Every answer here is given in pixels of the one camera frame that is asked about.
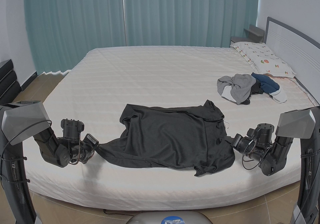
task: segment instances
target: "fitted sheet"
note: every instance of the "fitted sheet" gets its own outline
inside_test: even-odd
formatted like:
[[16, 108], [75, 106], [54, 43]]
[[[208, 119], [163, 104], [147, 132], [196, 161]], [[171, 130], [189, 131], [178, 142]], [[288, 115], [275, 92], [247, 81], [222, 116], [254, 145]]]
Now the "fitted sheet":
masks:
[[[84, 122], [81, 134], [100, 143], [118, 138], [126, 104], [160, 107], [203, 105], [209, 99], [225, 115], [229, 136], [245, 135], [262, 122], [277, 125], [283, 112], [313, 106], [290, 79], [274, 78], [288, 100], [278, 104], [267, 94], [251, 96], [250, 105], [221, 98], [217, 79], [252, 73], [231, 48], [133, 46], [94, 49], [72, 69], [44, 102], [57, 137], [63, 118]], [[245, 170], [236, 152], [234, 164], [215, 174], [194, 176], [194, 169], [130, 169], [112, 165], [97, 153], [83, 165], [59, 168], [41, 158], [38, 145], [23, 142], [31, 190], [74, 204], [110, 210], [185, 210], [244, 202], [300, 179], [300, 142], [295, 139], [285, 168], [267, 177], [258, 167]]]

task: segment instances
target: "curtain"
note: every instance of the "curtain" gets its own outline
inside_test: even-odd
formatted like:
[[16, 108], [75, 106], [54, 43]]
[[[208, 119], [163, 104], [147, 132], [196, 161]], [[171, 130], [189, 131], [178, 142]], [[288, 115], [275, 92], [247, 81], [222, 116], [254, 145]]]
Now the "curtain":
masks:
[[72, 69], [98, 47], [126, 46], [123, 0], [25, 0], [38, 73]]
[[229, 47], [257, 11], [258, 0], [124, 0], [127, 45]]

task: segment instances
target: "white cloth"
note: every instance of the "white cloth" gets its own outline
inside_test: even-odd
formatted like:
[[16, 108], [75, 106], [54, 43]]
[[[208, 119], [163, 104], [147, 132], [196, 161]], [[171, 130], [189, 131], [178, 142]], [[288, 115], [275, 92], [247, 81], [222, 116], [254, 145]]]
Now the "white cloth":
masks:
[[231, 85], [225, 86], [221, 94], [221, 97], [236, 103], [235, 99], [231, 96], [231, 93], [230, 93], [231, 89], [232, 89]]
[[[259, 123], [277, 125], [279, 115], [312, 107], [307, 95], [288, 78], [275, 78], [288, 95], [286, 104], [257, 95], [250, 105], [235, 107], [222, 98], [217, 79], [252, 71], [233, 48], [134, 46], [95, 49], [56, 86], [44, 102], [57, 137], [64, 118], [84, 123], [100, 143], [119, 138], [119, 118], [127, 103], [187, 107], [209, 99], [230, 123], [228, 136], [245, 135]], [[245, 170], [241, 154], [215, 174], [194, 177], [194, 169], [124, 168], [98, 154], [86, 164], [59, 168], [45, 162], [33, 138], [23, 142], [29, 188], [66, 202], [110, 210], [186, 210], [226, 206], [257, 198], [300, 179], [300, 141], [294, 139], [286, 166], [267, 177], [260, 168]]]
[[281, 86], [279, 86], [280, 88], [273, 92], [270, 93], [269, 95], [272, 96], [272, 99], [277, 102], [277, 103], [283, 103], [286, 102], [288, 97], [287, 94], [285, 93], [285, 91], [281, 88]]

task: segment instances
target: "pillow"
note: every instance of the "pillow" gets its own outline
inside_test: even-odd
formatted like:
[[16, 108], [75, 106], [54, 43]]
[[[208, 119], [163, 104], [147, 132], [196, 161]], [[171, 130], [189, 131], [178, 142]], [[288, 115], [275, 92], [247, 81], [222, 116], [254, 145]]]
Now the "pillow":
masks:
[[237, 42], [234, 47], [248, 61], [255, 73], [293, 78], [295, 72], [278, 58], [265, 43]]

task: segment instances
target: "gray clothing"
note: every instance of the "gray clothing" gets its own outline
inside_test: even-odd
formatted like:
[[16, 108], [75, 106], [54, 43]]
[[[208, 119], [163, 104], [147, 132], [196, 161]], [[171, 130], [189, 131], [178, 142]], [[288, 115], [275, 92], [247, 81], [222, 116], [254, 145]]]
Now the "gray clothing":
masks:
[[218, 93], [222, 95], [225, 86], [232, 86], [231, 96], [240, 104], [250, 95], [251, 87], [256, 83], [256, 79], [250, 74], [236, 74], [234, 77], [223, 76], [217, 81]]

